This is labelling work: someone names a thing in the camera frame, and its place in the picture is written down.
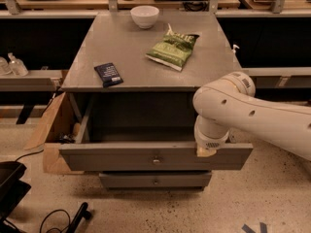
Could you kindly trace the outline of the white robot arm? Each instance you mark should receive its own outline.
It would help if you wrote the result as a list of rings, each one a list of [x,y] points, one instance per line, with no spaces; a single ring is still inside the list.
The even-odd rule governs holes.
[[[243,72],[233,72],[199,88],[194,139],[206,150],[223,147],[231,128],[311,160],[311,108],[255,97],[256,87]]]

